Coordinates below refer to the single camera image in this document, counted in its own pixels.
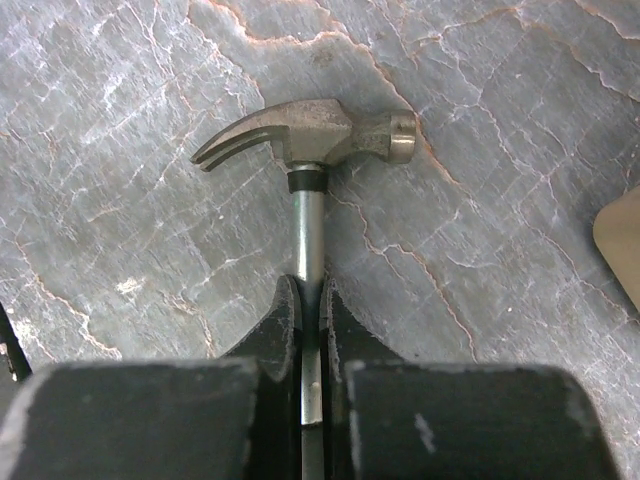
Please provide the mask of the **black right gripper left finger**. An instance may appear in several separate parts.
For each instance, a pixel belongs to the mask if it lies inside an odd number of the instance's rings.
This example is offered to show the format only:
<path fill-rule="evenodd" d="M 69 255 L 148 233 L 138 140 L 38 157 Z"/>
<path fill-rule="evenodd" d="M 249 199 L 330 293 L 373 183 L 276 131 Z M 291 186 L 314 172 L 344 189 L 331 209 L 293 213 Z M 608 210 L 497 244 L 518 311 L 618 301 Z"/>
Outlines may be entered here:
<path fill-rule="evenodd" d="M 1 426 L 5 479 L 296 479 L 300 298 L 292 277 L 226 355 L 34 373 Z"/>

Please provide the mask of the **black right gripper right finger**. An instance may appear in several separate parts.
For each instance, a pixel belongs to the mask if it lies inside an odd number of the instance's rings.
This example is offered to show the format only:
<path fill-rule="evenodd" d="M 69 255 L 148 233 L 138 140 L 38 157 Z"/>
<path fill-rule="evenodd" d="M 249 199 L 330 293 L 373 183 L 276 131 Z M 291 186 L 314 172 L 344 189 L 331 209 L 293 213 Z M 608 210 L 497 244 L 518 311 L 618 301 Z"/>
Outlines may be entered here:
<path fill-rule="evenodd" d="M 582 385 L 551 365 L 427 363 L 387 347 L 334 281 L 320 307 L 332 479 L 616 479 Z"/>

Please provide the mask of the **black handled claw hammer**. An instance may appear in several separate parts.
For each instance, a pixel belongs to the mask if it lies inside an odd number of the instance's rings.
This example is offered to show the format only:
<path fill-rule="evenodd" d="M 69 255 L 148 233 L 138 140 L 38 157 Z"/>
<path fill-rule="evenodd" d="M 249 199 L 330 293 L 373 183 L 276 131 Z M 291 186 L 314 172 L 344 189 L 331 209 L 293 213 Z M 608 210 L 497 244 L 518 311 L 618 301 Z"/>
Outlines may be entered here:
<path fill-rule="evenodd" d="M 270 141 L 288 169 L 293 200 L 293 277 L 301 297 L 301 349 L 296 389 L 301 476 L 323 479 L 324 423 L 320 304 L 325 275 L 324 199 L 328 171 L 363 154 L 406 164 L 416 145 L 416 115 L 391 110 L 358 116 L 336 99 L 279 104 L 250 114 L 214 135 L 191 161 L 210 172 L 232 156 Z"/>

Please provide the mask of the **tan plastic tool box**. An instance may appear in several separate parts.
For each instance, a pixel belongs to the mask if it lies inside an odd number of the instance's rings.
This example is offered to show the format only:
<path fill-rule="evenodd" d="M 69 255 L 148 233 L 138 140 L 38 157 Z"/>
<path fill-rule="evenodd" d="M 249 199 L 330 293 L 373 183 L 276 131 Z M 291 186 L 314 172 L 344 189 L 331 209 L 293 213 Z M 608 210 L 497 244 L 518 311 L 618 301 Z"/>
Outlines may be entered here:
<path fill-rule="evenodd" d="M 639 187 L 624 193 L 597 214 L 593 239 L 636 309 L 639 309 Z"/>

